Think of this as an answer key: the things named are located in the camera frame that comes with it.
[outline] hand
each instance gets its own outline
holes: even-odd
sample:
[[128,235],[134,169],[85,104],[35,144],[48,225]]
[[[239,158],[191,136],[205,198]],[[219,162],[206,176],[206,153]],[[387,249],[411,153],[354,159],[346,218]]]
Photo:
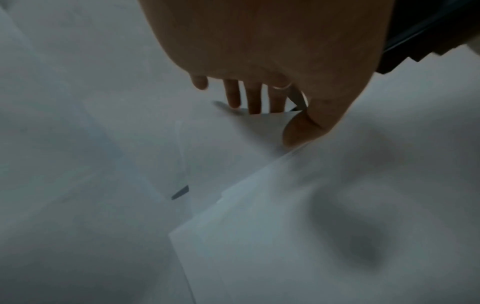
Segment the hand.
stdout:
[[367,85],[380,60],[394,0],[139,0],[168,56],[204,90],[223,79],[228,103],[285,107],[290,83],[309,100],[286,126],[296,146],[330,131]]

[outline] stack of paper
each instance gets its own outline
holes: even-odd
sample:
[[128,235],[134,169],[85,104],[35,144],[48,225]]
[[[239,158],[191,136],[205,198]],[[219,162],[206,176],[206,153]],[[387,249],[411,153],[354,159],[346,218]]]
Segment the stack of paper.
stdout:
[[183,123],[196,302],[478,302],[479,81],[467,48],[406,62],[290,152],[290,114]]

